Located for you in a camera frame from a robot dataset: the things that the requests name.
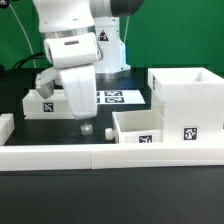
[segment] green wall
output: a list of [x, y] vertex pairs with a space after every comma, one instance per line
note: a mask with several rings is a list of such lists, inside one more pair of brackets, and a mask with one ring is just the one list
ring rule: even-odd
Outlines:
[[[43, 50], [31, 0], [12, 2], [35, 52]], [[121, 19], [121, 38], [126, 18]], [[0, 63], [7, 69], [30, 55], [10, 9], [0, 10]], [[224, 73], [223, 0], [145, 0], [130, 18], [128, 60], [138, 67], [204, 66]]]

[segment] white platform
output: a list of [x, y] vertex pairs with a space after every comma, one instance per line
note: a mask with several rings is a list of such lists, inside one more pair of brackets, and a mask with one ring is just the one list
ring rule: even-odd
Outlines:
[[224, 165], [223, 144], [0, 147], [0, 171]]

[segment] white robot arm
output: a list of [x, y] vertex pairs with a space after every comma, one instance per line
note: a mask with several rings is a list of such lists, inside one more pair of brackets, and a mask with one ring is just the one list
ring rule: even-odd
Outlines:
[[[102, 54], [97, 45], [93, 17], [130, 15], [143, 1], [33, 0], [39, 15], [39, 30], [45, 36], [45, 53], [54, 66], [51, 72], [37, 76], [36, 86], [41, 96], [48, 98], [53, 94], [49, 80], [59, 74], [74, 118], [96, 116], [93, 63], [100, 60]], [[47, 74], [52, 77], [43, 85]]]

